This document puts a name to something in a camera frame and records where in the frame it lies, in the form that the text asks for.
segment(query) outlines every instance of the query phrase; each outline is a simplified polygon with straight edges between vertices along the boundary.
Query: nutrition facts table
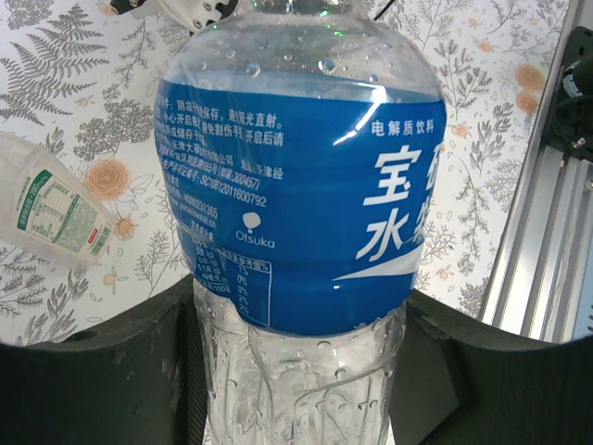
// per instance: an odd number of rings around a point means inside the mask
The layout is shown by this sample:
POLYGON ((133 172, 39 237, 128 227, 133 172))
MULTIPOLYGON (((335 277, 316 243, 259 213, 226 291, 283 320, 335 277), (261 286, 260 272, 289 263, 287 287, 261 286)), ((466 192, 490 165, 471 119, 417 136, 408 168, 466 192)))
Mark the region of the nutrition facts table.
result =
POLYGON ((196 276, 217 294, 238 296, 237 310, 264 326, 270 325, 271 263, 236 254, 225 248, 214 248, 204 241, 196 242, 196 276), (250 283, 267 289, 267 298, 251 299, 250 283))

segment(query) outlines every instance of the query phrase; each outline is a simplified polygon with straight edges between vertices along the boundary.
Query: bottle label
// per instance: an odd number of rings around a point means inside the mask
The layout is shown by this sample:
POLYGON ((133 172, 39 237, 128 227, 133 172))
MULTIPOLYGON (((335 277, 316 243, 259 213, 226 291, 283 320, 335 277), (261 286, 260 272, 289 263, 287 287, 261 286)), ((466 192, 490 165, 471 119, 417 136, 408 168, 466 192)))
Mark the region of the bottle label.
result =
POLYGON ((94 262, 107 248, 113 225, 48 170, 27 176, 17 205, 17 228, 94 262))
POLYGON ((408 296, 445 130, 442 101, 318 100, 163 81, 155 118, 189 267, 247 321, 332 335, 408 296))

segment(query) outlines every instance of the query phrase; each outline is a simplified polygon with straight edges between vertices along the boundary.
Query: pocari sweat bottle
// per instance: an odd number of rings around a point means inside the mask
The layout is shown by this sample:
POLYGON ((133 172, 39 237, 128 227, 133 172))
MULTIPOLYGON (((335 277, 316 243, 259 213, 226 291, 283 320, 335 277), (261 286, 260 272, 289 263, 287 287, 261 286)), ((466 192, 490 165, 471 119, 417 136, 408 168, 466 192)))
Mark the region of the pocari sweat bottle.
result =
POLYGON ((214 443, 385 443, 446 123, 422 54, 356 0, 258 0, 173 58, 155 117, 214 443))

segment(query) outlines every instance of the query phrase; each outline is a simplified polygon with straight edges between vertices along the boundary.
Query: black foam holder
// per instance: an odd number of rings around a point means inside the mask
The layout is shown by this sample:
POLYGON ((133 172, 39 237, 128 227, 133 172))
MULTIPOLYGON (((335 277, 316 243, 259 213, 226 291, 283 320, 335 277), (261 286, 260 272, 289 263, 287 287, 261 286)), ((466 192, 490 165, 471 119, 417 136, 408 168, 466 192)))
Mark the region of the black foam holder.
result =
MULTIPOLYGON (((203 360, 191 276, 63 343, 0 345, 0 444, 199 445, 203 360)), ((518 337, 414 291, 395 376, 397 445, 593 444, 593 337, 518 337)))

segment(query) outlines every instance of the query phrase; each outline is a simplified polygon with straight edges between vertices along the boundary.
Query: bottle neck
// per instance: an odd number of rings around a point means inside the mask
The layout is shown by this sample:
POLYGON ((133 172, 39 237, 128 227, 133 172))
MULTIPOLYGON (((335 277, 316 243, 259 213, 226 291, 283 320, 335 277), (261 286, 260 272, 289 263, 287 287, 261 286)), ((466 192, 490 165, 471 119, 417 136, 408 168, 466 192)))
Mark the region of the bottle neck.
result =
POLYGON ((356 14, 366 17, 360 0, 251 0, 253 10, 264 14, 312 17, 356 14))

